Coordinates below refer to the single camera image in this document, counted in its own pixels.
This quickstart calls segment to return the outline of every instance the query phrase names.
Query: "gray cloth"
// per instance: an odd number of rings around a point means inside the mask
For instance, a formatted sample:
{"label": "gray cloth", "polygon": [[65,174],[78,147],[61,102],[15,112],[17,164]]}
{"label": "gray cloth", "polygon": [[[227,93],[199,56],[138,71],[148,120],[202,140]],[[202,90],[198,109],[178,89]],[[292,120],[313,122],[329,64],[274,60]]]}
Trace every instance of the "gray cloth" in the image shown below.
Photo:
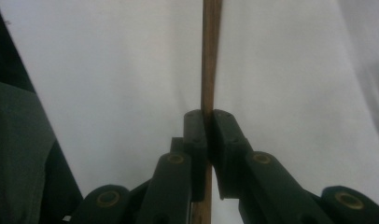
{"label": "gray cloth", "polygon": [[0,223],[38,223],[54,141],[36,95],[0,83]]}

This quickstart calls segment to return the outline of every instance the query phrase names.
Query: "round bolt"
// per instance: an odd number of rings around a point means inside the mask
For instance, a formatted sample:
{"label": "round bolt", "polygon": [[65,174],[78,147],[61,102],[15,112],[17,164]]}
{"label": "round bolt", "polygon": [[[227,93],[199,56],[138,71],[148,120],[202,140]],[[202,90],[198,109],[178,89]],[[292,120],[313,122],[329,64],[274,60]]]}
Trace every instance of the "round bolt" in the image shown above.
{"label": "round bolt", "polygon": [[114,191],[103,192],[97,197],[96,204],[99,207],[111,207],[119,201],[119,194]]}
{"label": "round bolt", "polygon": [[253,161],[256,161],[256,162],[261,163],[261,164],[268,164],[271,162],[271,158],[269,158],[266,155],[262,155],[262,154],[254,154],[253,155]]}
{"label": "round bolt", "polygon": [[360,210],[364,207],[364,203],[360,199],[344,191],[335,193],[335,199],[351,209]]}
{"label": "round bolt", "polygon": [[184,161],[184,158],[180,155],[171,155],[167,158],[170,163],[179,164]]}

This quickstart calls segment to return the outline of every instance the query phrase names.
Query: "wooden dowel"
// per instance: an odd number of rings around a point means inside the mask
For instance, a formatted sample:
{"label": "wooden dowel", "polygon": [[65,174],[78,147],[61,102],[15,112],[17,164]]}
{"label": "wooden dowel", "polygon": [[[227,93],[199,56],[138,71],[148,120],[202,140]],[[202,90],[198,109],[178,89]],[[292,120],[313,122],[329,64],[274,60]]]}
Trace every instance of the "wooden dowel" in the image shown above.
{"label": "wooden dowel", "polygon": [[[218,54],[219,24],[222,0],[204,0],[203,38],[202,38],[202,99],[204,127],[210,139],[211,116],[214,106],[214,89]],[[211,223],[212,165],[207,163],[204,201],[192,205],[192,224]]]}

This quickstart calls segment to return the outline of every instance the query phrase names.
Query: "dark fabric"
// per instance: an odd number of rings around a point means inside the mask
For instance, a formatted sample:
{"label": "dark fabric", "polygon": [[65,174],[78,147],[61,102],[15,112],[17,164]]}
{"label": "dark fabric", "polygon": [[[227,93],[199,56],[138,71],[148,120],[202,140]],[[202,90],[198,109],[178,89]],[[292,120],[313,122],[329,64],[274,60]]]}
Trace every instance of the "dark fabric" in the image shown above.
{"label": "dark fabric", "polygon": [[0,15],[0,82],[34,92],[21,58]]}
{"label": "dark fabric", "polygon": [[57,142],[50,150],[45,169],[40,223],[62,223],[62,218],[71,215],[82,202],[82,196]]}
{"label": "dark fabric", "polygon": [[0,223],[61,223],[82,196],[0,15]]}
{"label": "dark fabric", "polygon": [[0,83],[0,223],[38,223],[54,142],[36,95]]}

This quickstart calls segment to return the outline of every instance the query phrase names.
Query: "white backdrop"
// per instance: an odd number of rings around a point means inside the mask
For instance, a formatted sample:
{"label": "white backdrop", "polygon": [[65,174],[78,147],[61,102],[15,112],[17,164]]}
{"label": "white backdrop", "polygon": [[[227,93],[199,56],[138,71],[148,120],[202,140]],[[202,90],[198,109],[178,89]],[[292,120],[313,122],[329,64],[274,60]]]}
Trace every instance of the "white backdrop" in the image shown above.
{"label": "white backdrop", "polygon": [[[0,9],[84,196],[152,177],[200,107],[202,1]],[[224,1],[218,57],[216,108],[254,149],[315,194],[344,185],[379,203],[379,1]],[[217,188],[213,202],[213,223],[240,218]]]}

